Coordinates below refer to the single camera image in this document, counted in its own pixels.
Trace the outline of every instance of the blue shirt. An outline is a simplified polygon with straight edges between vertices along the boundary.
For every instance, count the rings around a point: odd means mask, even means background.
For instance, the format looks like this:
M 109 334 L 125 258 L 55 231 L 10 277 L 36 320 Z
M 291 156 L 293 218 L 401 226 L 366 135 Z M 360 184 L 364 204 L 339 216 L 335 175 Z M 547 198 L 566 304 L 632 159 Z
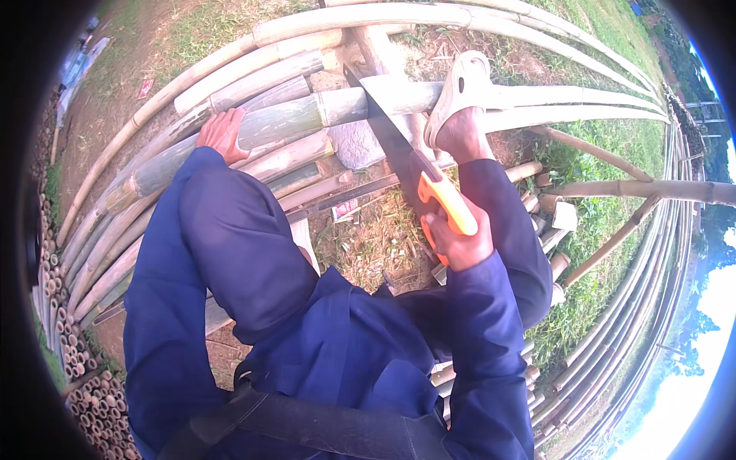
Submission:
M 164 192 L 141 245 L 125 297 L 129 420 L 143 456 L 153 459 L 188 418 L 224 404 L 204 340 L 205 288 L 181 235 L 179 199 L 205 167 L 223 167 L 195 149 Z M 520 357 L 523 328 L 497 253 L 479 265 L 448 270 L 450 348 L 456 380 L 445 448 L 455 459 L 533 457 Z M 433 410 L 428 379 L 434 358 L 395 300 L 373 297 L 334 268 L 320 278 L 303 313 L 255 344 L 247 356 L 253 386 L 313 403 L 418 417 Z M 210 452 L 237 459 L 336 458 L 238 431 Z

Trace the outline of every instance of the foot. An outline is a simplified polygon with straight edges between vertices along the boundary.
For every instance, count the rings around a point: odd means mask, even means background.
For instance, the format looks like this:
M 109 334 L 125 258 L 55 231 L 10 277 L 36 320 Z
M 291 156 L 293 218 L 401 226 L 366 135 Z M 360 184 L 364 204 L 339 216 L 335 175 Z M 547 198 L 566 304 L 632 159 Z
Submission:
M 485 112 L 479 107 L 467 107 L 447 119 L 437 133 L 437 146 L 453 156 L 458 164 L 495 156 L 481 129 Z

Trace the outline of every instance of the white cloud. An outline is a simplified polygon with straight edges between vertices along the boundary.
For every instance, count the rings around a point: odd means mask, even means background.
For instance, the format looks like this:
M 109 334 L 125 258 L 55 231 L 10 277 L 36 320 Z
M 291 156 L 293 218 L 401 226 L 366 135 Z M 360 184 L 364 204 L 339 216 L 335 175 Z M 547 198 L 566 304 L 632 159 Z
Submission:
M 736 235 L 733 235 L 733 243 L 736 244 Z M 736 265 L 713 270 L 709 274 L 708 288 L 698 303 L 698 310 L 721 328 L 701 334 L 693 343 L 705 373 L 700 377 L 672 375 L 666 378 L 657 392 L 654 407 L 644 416 L 641 429 L 619 448 L 614 459 L 666 459 L 677 446 L 702 406 L 726 350 L 736 317 L 734 279 Z

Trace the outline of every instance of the white slipper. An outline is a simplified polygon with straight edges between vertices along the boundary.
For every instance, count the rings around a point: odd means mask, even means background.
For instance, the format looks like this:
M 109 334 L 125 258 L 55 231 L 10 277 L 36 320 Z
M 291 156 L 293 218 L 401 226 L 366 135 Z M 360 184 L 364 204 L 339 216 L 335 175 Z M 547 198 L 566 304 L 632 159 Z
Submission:
M 499 97 L 500 88 L 491 83 L 491 65 L 488 58 L 478 51 L 466 51 L 458 56 L 437 104 L 430 114 L 424 129 L 424 142 L 433 150 L 438 150 L 436 137 L 445 122 L 455 113 L 468 107 L 504 109 L 509 102 Z

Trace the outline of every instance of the orange saw handle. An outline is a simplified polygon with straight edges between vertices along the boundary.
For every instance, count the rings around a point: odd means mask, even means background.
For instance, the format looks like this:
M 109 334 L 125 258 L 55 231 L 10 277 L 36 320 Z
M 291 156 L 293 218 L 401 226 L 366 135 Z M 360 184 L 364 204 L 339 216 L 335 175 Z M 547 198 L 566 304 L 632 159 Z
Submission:
M 439 182 L 432 182 L 427 176 L 427 173 L 422 171 L 422 175 L 419 179 L 419 186 L 417 187 L 417 195 L 423 203 L 429 203 L 429 200 L 434 198 L 437 200 L 440 206 L 447 213 L 447 224 L 457 235 L 472 236 L 478 232 L 478 222 L 475 217 L 468 209 L 465 204 L 465 200 L 462 199 L 460 192 L 457 191 L 455 186 L 445 176 L 445 173 L 436 169 L 436 172 L 441 177 Z M 420 217 L 422 223 L 422 230 L 429 241 L 430 246 L 433 250 L 436 250 L 436 245 L 432 239 L 432 233 L 429 231 L 429 225 L 425 222 L 424 216 Z M 447 257 L 443 255 L 437 255 L 439 261 L 443 265 L 450 265 Z

